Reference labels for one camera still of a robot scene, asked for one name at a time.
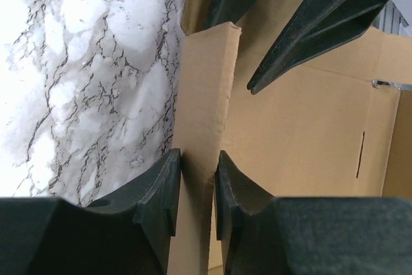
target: cardboard box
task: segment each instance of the cardboard box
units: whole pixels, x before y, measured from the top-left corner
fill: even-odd
[[[171,275],[206,274],[208,266],[209,274],[222,274],[211,220],[221,149],[275,196],[383,191],[412,198],[412,93],[371,83],[412,84],[412,39],[371,28],[255,96],[246,89],[301,1],[260,0],[241,28],[227,23],[184,42],[173,138],[182,149],[183,180]],[[188,4],[183,27],[192,33],[207,1]]]

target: marble table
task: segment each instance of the marble table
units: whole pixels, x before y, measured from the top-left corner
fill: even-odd
[[[2,0],[0,196],[86,205],[170,146],[183,0]]]

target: cardboard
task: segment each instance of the cardboard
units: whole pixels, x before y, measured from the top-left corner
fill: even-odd
[[[200,29],[207,1],[187,0],[186,33]],[[174,147],[183,146],[183,175],[192,193],[180,198],[172,275],[206,274],[211,222],[209,274],[222,274],[214,214],[210,218],[220,149],[275,196],[380,196],[383,191],[412,197],[412,93],[371,83],[412,84],[412,39],[371,28],[255,96],[246,89],[301,1],[259,0],[239,22],[237,60],[239,29],[230,23],[185,40]]]

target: white marble countertop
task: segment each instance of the white marble countertop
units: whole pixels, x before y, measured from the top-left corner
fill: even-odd
[[[171,142],[183,0],[2,0],[0,196],[75,204]]]

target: marble surface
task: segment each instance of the marble surface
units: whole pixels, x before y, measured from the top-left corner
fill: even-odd
[[[86,205],[170,146],[183,0],[2,0],[0,196]]]

